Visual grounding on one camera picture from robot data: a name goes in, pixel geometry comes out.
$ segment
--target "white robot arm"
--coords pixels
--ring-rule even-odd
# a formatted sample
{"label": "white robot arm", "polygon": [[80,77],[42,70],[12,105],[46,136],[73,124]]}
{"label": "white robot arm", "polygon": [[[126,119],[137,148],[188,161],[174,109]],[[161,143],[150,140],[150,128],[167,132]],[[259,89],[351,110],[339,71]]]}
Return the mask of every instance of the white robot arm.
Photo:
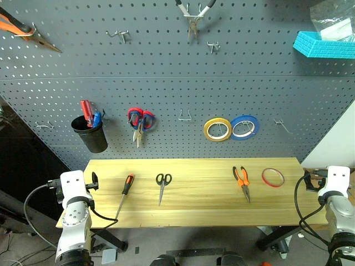
{"label": "white robot arm", "polygon": [[89,206],[93,198],[87,192],[82,171],[60,176],[64,194],[63,231],[58,242],[55,265],[93,265],[90,258],[92,220]]}
{"label": "white robot arm", "polygon": [[330,166],[324,188],[318,191],[318,201],[326,206],[331,243],[327,265],[354,265],[355,207],[348,200],[350,169]]}

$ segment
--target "blue tape roll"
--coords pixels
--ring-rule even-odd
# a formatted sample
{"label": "blue tape roll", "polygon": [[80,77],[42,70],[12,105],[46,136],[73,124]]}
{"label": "blue tape roll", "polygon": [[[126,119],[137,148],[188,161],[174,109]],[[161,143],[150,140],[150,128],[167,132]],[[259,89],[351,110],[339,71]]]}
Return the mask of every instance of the blue tape roll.
{"label": "blue tape roll", "polygon": [[[244,134],[236,134],[234,133],[234,128],[238,125],[238,124],[245,124],[245,127],[247,129],[247,132]],[[253,137],[259,130],[259,122],[257,121],[255,116],[252,115],[241,115],[238,116],[236,118],[234,118],[231,121],[231,125],[232,125],[232,135],[231,138],[234,140],[247,140],[251,137]]]}

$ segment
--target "screwdriver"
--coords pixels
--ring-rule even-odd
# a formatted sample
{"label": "screwdriver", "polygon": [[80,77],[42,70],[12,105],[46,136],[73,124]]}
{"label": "screwdriver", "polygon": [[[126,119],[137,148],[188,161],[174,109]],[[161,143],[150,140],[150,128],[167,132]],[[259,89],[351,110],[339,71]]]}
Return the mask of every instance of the screwdriver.
{"label": "screwdriver", "polygon": [[118,210],[117,210],[115,219],[117,219],[117,216],[118,216],[118,214],[119,214],[119,212],[120,212],[120,210],[122,208],[122,205],[123,205],[123,202],[124,202],[124,198],[128,194],[128,191],[131,188],[133,181],[134,181],[134,174],[130,173],[128,175],[128,177],[126,178],[126,182],[124,183],[124,188],[122,190],[122,198],[121,198],[121,201],[120,201],[120,205],[118,206]]}

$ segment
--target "floor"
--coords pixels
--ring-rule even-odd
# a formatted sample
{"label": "floor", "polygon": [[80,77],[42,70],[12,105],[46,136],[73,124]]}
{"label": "floor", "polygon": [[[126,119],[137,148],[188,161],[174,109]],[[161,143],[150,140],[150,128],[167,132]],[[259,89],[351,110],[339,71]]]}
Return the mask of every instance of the floor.
{"label": "floor", "polygon": [[[129,246],[125,253],[119,253],[116,263],[111,265],[129,265],[141,266],[150,265],[150,263],[159,255],[165,254],[171,250],[182,249],[226,249],[240,253],[247,265],[259,266],[262,262],[270,262],[273,266],[307,266],[320,265],[326,263],[328,253],[323,251],[304,238],[299,238],[294,235],[290,242],[290,252],[287,259],[281,259],[279,254],[268,249],[265,252],[260,251],[255,242],[263,236],[263,233],[256,227],[204,227],[204,228],[138,228],[138,229],[111,229],[112,234],[123,241],[128,241]],[[0,229],[0,253],[6,250],[8,243],[8,235],[3,234],[3,229]],[[327,231],[319,231],[319,234],[325,238]],[[56,241],[58,235],[52,235],[52,241]],[[307,237],[309,240],[318,244],[322,248],[324,246],[312,237]],[[11,234],[9,251],[0,255],[0,265],[10,266],[14,261],[24,255],[45,248],[47,245],[38,236],[29,236],[23,234]],[[43,259],[54,254],[53,251],[41,252],[22,264],[24,266],[52,266],[54,265],[54,256],[41,263]],[[92,254],[94,265],[101,265],[101,253]],[[184,265],[215,265],[215,255],[205,255],[197,257],[180,257],[176,258],[181,266]]]}

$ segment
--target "wooden table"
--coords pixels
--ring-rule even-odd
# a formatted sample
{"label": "wooden table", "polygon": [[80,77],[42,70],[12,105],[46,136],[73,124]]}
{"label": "wooden table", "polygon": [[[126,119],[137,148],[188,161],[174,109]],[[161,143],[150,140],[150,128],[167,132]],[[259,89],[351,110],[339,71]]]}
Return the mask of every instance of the wooden table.
{"label": "wooden table", "polygon": [[[251,203],[232,174],[232,167],[244,166],[250,181]],[[279,188],[265,184],[264,168],[273,167],[285,176]],[[92,172],[99,177],[99,189],[91,190],[96,211],[115,217],[124,181],[129,173],[135,180],[113,228],[168,226],[259,226],[295,225],[299,217],[293,202],[297,180],[303,169],[296,158],[194,158],[90,160],[84,175],[91,183]],[[165,187],[158,206],[159,173],[170,173],[173,181]],[[303,215],[319,207],[317,193],[306,192],[304,182],[298,191]],[[92,228],[110,222],[92,214]],[[310,224],[326,224],[325,211],[311,217]]]}

